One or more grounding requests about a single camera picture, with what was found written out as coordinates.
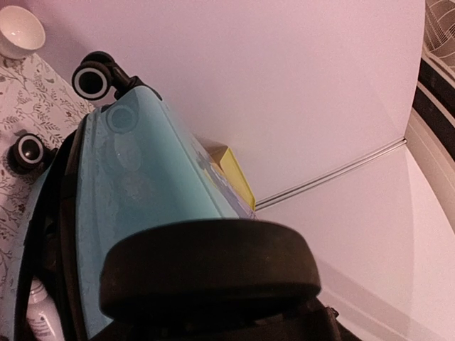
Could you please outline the pink and teal kids suitcase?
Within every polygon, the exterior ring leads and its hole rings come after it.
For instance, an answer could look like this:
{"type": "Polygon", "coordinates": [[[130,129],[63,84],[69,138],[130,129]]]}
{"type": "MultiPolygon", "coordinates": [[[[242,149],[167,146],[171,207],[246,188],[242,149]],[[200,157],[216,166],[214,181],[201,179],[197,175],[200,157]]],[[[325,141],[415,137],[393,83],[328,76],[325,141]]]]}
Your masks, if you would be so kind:
{"type": "Polygon", "coordinates": [[[321,290],[296,231],[255,217],[161,95],[109,54],[72,76],[87,114],[32,185],[1,338],[26,340],[33,277],[65,340],[308,340],[321,290]]]}

